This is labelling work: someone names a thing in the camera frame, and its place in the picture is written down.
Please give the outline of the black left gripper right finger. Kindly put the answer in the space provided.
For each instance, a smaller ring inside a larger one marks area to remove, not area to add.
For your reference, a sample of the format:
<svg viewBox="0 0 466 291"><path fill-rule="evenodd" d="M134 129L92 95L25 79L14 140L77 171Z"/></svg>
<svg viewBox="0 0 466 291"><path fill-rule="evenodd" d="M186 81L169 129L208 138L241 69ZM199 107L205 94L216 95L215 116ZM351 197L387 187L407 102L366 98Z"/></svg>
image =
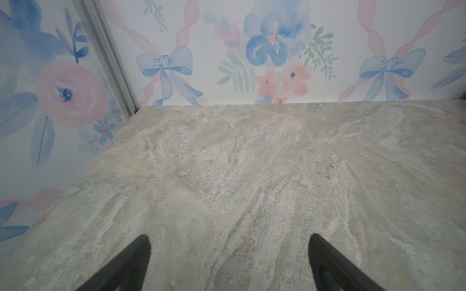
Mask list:
<svg viewBox="0 0 466 291"><path fill-rule="evenodd" d="M383 289L319 234L309 239L308 257L318 291Z"/></svg>

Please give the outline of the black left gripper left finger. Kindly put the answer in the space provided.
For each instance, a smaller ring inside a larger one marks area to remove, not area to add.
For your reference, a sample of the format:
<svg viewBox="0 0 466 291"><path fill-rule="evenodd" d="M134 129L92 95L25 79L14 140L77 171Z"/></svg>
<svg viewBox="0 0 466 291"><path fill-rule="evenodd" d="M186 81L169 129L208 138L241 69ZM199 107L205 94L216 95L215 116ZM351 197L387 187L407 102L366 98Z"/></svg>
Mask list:
<svg viewBox="0 0 466 291"><path fill-rule="evenodd" d="M82 284L79 291L140 291L148 270L151 244L140 235Z"/></svg>

